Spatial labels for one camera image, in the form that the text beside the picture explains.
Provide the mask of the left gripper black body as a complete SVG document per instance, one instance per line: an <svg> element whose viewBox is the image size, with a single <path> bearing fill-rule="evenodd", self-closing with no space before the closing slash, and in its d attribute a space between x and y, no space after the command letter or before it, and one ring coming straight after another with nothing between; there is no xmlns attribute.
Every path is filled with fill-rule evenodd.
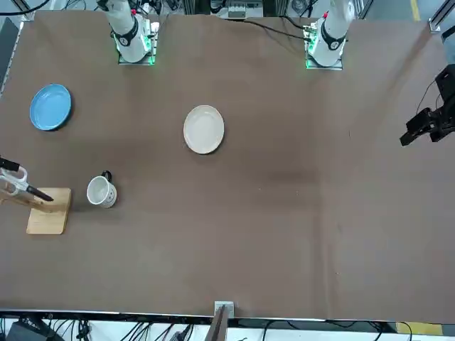
<svg viewBox="0 0 455 341"><path fill-rule="evenodd" d="M454 104L443 104L429 112L429 136L432 142L441 141L454 132Z"/></svg>

